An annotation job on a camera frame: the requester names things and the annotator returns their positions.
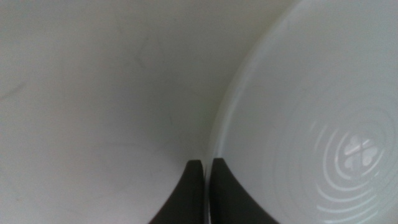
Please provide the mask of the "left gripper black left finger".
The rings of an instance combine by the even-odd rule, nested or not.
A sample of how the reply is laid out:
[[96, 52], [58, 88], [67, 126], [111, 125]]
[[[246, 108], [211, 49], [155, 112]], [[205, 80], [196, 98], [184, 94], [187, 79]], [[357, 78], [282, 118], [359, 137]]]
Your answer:
[[188, 161], [170, 197], [149, 224], [202, 224], [204, 183], [201, 160]]

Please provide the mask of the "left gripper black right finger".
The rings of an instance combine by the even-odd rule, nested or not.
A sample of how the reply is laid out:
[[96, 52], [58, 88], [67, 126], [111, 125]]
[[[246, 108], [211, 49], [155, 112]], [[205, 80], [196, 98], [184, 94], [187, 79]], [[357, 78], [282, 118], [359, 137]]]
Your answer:
[[213, 159], [209, 199], [212, 223], [278, 224], [246, 192], [222, 158]]

